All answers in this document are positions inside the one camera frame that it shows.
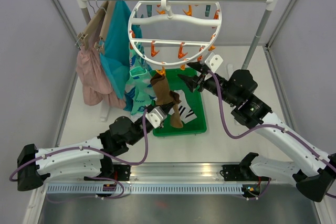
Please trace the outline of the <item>brown ribbed sock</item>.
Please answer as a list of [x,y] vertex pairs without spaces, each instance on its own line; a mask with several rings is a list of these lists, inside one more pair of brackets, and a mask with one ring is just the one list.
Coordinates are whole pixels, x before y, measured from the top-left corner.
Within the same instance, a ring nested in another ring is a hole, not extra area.
[[150,84],[156,95],[156,105],[164,105],[172,102],[174,104],[179,104],[181,102],[179,94],[170,89],[165,75],[156,73],[151,78]]

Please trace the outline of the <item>white black-striped sock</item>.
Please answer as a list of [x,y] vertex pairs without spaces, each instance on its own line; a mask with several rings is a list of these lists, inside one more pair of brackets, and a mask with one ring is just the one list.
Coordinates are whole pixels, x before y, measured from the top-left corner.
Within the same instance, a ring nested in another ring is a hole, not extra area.
[[178,110],[180,114],[180,119],[184,124],[188,124],[194,119],[197,118],[194,111],[189,106],[185,93],[183,90],[175,90],[175,92],[179,95],[180,103],[178,104]]

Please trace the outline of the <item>mint patterned sock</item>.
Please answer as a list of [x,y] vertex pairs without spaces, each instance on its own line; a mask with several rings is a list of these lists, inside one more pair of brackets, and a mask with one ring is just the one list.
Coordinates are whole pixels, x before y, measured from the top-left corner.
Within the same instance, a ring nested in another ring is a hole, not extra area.
[[140,118],[147,105],[156,99],[156,95],[150,83],[151,75],[147,69],[140,66],[130,70],[130,79],[127,81],[125,91],[127,98],[132,101],[131,119],[136,121]]
[[146,74],[148,72],[148,65],[131,44],[129,44],[129,47],[129,75],[130,80],[132,80],[137,79],[140,75]]

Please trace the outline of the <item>white round clip hanger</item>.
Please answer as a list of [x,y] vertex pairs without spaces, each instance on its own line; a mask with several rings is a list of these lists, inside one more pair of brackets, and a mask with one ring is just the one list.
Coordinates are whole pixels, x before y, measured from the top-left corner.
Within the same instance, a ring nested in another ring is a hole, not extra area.
[[215,50],[222,26],[217,0],[137,0],[129,22],[129,42],[157,73],[184,69]]

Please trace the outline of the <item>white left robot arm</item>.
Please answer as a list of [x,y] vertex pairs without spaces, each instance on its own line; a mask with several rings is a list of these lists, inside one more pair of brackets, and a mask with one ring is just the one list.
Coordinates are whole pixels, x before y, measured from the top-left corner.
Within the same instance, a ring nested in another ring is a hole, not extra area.
[[148,133],[163,125],[172,107],[173,103],[149,105],[135,122],[121,116],[105,132],[78,144],[54,148],[25,145],[9,179],[16,182],[18,191],[34,190],[46,182],[114,180],[113,161],[129,166],[144,163],[148,153],[139,162],[124,161],[119,156],[140,140],[147,142]]

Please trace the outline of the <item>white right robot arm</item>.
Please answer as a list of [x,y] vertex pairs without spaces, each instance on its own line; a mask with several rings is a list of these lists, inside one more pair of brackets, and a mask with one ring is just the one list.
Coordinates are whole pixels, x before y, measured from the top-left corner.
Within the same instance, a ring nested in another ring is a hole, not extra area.
[[[329,194],[335,182],[335,154],[328,154],[303,139],[270,106],[255,96],[258,84],[249,70],[238,69],[229,79],[225,79],[200,62],[191,62],[188,66],[199,75],[190,77],[180,74],[179,78],[191,92],[207,90],[218,97],[220,119],[230,138],[237,140],[256,132],[293,161],[290,166],[257,153],[249,153],[239,167],[243,178],[259,176],[283,181],[294,185],[306,198],[315,202],[321,202]],[[247,127],[246,132],[232,135],[225,121],[224,103],[233,107],[231,114],[234,120]]]

